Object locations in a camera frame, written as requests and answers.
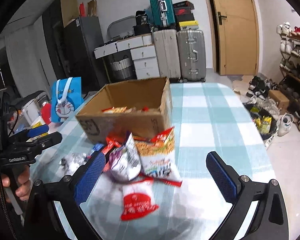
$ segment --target white bag strap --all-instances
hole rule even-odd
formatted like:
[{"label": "white bag strap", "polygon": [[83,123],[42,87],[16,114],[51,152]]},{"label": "white bag strap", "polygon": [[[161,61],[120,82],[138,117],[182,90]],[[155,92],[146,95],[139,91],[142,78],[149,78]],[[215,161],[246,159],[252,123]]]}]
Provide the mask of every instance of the white bag strap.
[{"label": "white bag strap", "polygon": [[57,83],[56,83],[56,94],[57,94],[57,102],[58,102],[58,104],[62,104],[66,100],[71,81],[72,81],[72,77],[68,78],[68,80],[66,82],[66,85],[65,85],[65,88],[63,89],[62,98],[58,99],[58,91],[59,91],[60,79],[57,80]]}]

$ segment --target black cable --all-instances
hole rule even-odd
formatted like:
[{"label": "black cable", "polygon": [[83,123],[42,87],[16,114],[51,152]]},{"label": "black cable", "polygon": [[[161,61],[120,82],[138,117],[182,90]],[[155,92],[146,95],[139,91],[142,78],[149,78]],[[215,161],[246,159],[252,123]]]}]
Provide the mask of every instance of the black cable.
[{"label": "black cable", "polygon": [[14,232],[14,228],[12,226],[12,223],[10,221],[9,214],[8,214],[6,196],[5,196],[4,191],[3,191],[3,184],[2,184],[1,175],[0,175],[0,200],[1,200],[1,205],[2,205],[2,209],[3,209],[4,215],[6,217],[6,220],[7,220],[8,226],[10,228],[10,231],[11,231],[11,233],[13,235],[13,238],[15,240],[18,240],[17,236],[16,236],[16,233]]},{"label": "black cable", "polygon": [[12,127],[12,129],[11,129],[11,131],[10,131],[8,137],[12,134],[12,132],[13,132],[13,130],[14,130],[14,128],[16,127],[16,124],[17,124],[17,122],[18,122],[18,118],[19,118],[19,112],[18,112],[18,109],[17,109],[15,106],[13,106],[13,105],[11,105],[11,106],[17,111],[17,118],[16,118],[16,121],[15,121],[14,124],[13,124],[13,127]]}]

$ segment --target doraemon face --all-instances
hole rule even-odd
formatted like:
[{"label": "doraemon face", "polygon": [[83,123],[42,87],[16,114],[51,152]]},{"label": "doraemon face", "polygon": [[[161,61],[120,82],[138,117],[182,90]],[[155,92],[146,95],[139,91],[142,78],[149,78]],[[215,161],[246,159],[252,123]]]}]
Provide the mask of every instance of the doraemon face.
[{"label": "doraemon face", "polygon": [[65,99],[61,104],[56,104],[56,114],[61,118],[69,117],[69,115],[74,112],[74,105],[68,98]]}]

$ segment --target doraemon bag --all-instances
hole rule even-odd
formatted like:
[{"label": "doraemon bag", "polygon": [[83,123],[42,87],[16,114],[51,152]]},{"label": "doraemon bag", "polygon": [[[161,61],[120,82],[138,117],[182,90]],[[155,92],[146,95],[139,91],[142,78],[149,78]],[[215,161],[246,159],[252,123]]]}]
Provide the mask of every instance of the doraemon bag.
[{"label": "doraemon bag", "polygon": [[57,80],[52,86],[51,121],[64,122],[82,102],[80,77]]}]

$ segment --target silver suitcase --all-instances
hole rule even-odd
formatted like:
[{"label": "silver suitcase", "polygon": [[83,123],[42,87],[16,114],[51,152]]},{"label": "silver suitcase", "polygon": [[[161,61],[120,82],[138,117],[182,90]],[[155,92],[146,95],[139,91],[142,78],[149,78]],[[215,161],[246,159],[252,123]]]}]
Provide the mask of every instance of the silver suitcase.
[{"label": "silver suitcase", "polygon": [[203,31],[183,30],[177,34],[181,74],[184,82],[206,78],[206,51]]},{"label": "silver suitcase", "polygon": [[179,50],[176,30],[162,30],[153,33],[161,77],[181,78]]}]

